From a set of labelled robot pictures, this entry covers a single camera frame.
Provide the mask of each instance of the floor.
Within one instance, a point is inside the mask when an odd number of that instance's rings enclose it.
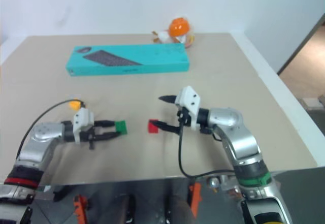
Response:
[[[325,192],[325,168],[290,171],[277,175],[281,193],[286,201],[295,224],[324,224],[323,200]],[[200,224],[243,224],[239,204],[224,192],[215,193],[201,180],[202,201],[199,205],[197,223]],[[133,194],[136,197],[136,224],[162,224],[164,199],[168,194],[187,199],[189,180],[174,178],[119,183],[101,183],[73,186],[61,201],[35,200],[32,204],[34,224],[77,224],[73,214],[73,197],[82,194],[90,199],[88,210],[90,224],[95,224],[110,202],[119,195]]]
[[[325,26],[316,31],[280,78],[298,99],[325,94]]]

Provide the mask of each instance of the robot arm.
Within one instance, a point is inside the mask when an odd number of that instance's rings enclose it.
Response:
[[[178,133],[183,125],[200,132],[217,134],[222,140],[228,159],[232,163],[239,188],[245,201],[242,203],[246,223],[292,223],[283,198],[265,165],[255,137],[245,127],[240,112],[226,109],[200,108],[201,99],[190,87],[183,88],[177,96],[160,97],[179,108],[180,127],[153,121],[162,130]]]
[[[114,126],[114,121],[93,121],[93,118],[89,120],[89,116],[86,115],[91,114],[88,109],[81,108],[75,115],[73,124],[70,121],[47,122],[37,124],[32,128],[30,139],[20,151],[12,171],[4,183],[0,184],[1,223],[2,221],[30,223],[33,210],[28,205],[33,202],[43,173],[49,166],[59,143],[76,142],[79,144],[80,141],[92,143],[120,135],[120,132],[96,135],[95,127]]]

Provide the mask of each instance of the teal box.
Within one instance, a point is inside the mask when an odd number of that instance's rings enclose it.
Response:
[[[77,46],[66,65],[71,76],[187,71],[183,44]]]

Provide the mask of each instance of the yellow cap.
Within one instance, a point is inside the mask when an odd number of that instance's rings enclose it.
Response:
[[[80,101],[70,101],[69,106],[74,111],[79,111],[81,108],[81,102]]]

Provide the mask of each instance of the screw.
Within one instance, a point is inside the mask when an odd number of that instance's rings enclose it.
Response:
[[[219,181],[219,179],[217,177],[210,177],[208,179],[208,184],[212,188],[218,188],[220,186],[220,181]]]

